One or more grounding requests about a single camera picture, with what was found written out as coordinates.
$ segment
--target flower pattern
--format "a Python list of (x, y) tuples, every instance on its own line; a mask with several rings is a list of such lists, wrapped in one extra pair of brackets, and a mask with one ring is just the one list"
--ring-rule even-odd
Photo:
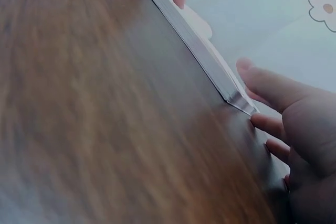
[(329, 30), (336, 33), (336, 0), (308, 0), (311, 5), (310, 17), (323, 22)]

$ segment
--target fingernail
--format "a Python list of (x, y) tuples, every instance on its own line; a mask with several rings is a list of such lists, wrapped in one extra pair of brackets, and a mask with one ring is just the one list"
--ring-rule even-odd
[(287, 183), (286, 183), (286, 181), (285, 181), (284, 178), (282, 179), (282, 182), (283, 182), (283, 184), (284, 184), (284, 187), (285, 187), (286, 191), (289, 191), (288, 186), (287, 186)]
[(247, 58), (241, 58), (237, 61), (237, 67), (241, 70), (247, 71), (253, 66), (254, 66), (253, 62)]
[(268, 155), (271, 155), (271, 152), (270, 152), (269, 149), (267, 148), (267, 145), (266, 145), (266, 144), (264, 144), (264, 147), (265, 147), (266, 152), (268, 153)]

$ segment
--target brown wood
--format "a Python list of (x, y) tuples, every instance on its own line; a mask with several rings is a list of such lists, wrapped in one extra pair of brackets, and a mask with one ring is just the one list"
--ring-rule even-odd
[(280, 220), (263, 136), (150, 0), (0, 11), (0, 223)]

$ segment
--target white bedsheet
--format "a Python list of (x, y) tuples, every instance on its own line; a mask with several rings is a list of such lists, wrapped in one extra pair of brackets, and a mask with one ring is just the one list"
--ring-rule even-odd
[(248, 57), (336, 92), (336, 0), (310, 2), (311, 16), (309, 0), (187, 0), (187, 5), (210, 24), (211, 42), (234, 72), (236, 60)]

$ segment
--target silver metal strip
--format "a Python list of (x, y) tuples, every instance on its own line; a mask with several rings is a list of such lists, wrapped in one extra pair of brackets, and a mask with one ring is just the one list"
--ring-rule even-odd
[(251, 102), (244, 98), (234, 78), (218, 63), (210, 52), (209, 46), (206, 46), (204, 40), (190, 27), (171, 1), (152, 1), (186, 44), (223, 99), (248, 115), (257, 112)]

